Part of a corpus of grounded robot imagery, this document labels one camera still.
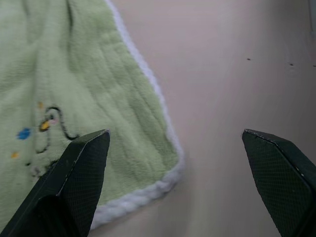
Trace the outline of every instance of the beige table surface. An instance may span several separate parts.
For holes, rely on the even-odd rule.
[[[240,136],[244,128],[274,133],[316,161],[316,51],[308,1],[114,4],[159,80],[187,170],[165,198],[89,237],[280,236]]]

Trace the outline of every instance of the blue dot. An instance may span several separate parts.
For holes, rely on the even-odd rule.
[[[24,128],[22,131],[20,131],[17,135],[18,139],[25,140],[27,139],[31,134],[31,130],[29,128]]]

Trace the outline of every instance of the white trim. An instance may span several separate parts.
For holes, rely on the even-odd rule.
[[[164,119],[167,122],[167,136],[176,149],[178,155],[178,163],[170,171],[168,171],[161,180],[155,182],[152,185],[149,185],[145,189],[135,190],[127,195],[124,195],[123,197],[120,197],[119,199],[110,201],[105,205],[97,206],[91,224],[92,230],[102,224],[108,223],[118,217],[124,216],[127,213],[132,212],[139,207],[148,204],[152,200],[162,196],[164,193],[169,192],[172,186],[179,181],[181,171],[184,168],[184,153],[171,125],[171,119],[168,115],[168,109],[157,80],[152,70],[148,67],[142,55],[139,53],[134,43],[132,42],[116,7],[110,0],[104,1],[113,13],[117,30],[120,33],[123,42],[127,46],[134,60],[138,63],[138,66],[140,67],[144,75],[149,79],[155,93],[159,97]]]

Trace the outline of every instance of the orange dot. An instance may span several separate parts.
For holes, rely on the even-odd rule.
[[[13,152],[11,155],[12,159],[18,158],[19,157],[19,153],[18,152]]]
[[[39,108],[40,108],[40,109],[44,108],[43,102],[39,102]]]

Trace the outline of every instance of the towel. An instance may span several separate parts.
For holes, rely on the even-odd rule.
[[[109,0],[0,1],[0,231],[72,140],[105,128],[92,229],[179,180],[161,90]]]

